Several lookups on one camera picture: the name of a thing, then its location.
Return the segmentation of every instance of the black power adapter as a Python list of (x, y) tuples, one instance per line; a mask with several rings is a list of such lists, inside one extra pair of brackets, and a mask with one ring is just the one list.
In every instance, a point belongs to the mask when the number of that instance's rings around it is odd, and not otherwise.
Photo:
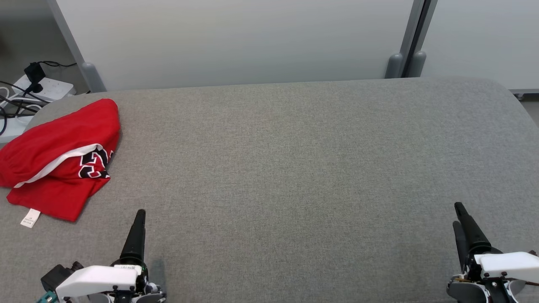
[(39, 62), (32, 62), (30, 65), (24, 69), (24, 73), (30, 80), (30, 86), (24, 91), (25, 93), (39, 93), (43, 90), (43, 86), (39, 84), (41, 80), (45, 77), (45, 72)]

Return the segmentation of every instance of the power strip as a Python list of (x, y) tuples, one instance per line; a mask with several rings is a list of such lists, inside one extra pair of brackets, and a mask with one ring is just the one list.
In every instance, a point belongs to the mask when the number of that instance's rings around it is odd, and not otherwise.
[[(22, 76), (19, 80), (17, 80), (17, 82), (15, 82), (15, 85), (20, 88), (27, 88), (31, 84), (32, 83), (30, 82), (30, 80), (28, 80), (28, 77), (26, 75)], [(35, 95), (36, 97), (47, 101), (60, 100), (64, 97), (69, 97), (70, 95), (75, 95), (77, 93), (73, 84), (58, 80), (43, 78), (43, 80), (41, 80), (39, 84), (43, 86), (43, 90), (39, 93), (32, 93), (32, 95)], [(16, 94), (24, 93), (17, 88), (13, 88), (13, 91)]]
[[(15, 85), (20, 88), (27, 88), (30, 86), (30, 84), (31, 83), (26, 75), (22, 76), (17, 82), (15, 82)], [(43, 90), (39, 93), (32, 94), (38, 98), (50, 102), (60, 100), (64, 97), (70, 97), (77, 93), (73, 84), (58, 80), (43, 78), (43, 80), (41, 80), (39, 84), (43, 86)], [(18, 97), (24, 93), (20, 89), (14, 87), (13, 91), (18, 95)], [(30, 122), (30, 120), (32, 120), (32, 118), (32, 116), (22, 116), (19, 117), (19, 119), (8, 118), (8, 126), (6, 127), (5, 132), (0, 135), (0, 143), (9, 142), (16, 137), (22, 135), (22, 133), (26, 129), (26, 125), (28, 124), (28, 122)], [(0, 130), (2, 130), (3, 127), (4, 119), (0, 118)]]

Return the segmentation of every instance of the folded shirt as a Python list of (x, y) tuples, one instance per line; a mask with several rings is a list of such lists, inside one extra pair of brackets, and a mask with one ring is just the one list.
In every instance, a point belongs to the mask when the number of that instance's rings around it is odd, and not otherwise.
[(111, 99), (33, 127), (0, 149), (0, 186), (12, 188), (11, 204), (75, 221), (110, 179), (106, 167), (119, 134)]

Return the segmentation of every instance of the shirt tag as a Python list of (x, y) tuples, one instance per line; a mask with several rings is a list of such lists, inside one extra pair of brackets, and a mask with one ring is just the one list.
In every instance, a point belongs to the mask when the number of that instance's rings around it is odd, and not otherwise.
[(39, 218), (39, 214), (41, 212), (39, 210), (30, 209), (26, 217), (20, 222), (21, 225), (24, 225), (28, 228), (32, 228), (34, 223), (37, 221), (37, 218)]

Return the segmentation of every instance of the gray upholstered bench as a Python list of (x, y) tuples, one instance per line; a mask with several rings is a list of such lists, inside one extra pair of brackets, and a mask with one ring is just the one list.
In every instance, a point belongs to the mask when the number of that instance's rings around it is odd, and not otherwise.
[(539, 248), (539, 128), (491, 81), (87, 94), (31, 126), (100, 98), (117, 102), (122, 138), (76, 223), (23, 227), (0, 189), (3, 302), (37, 299), (56, 264), (110, 264), (139, 208), (171, 302), (452, 301), (456, 201), (497, 248)]

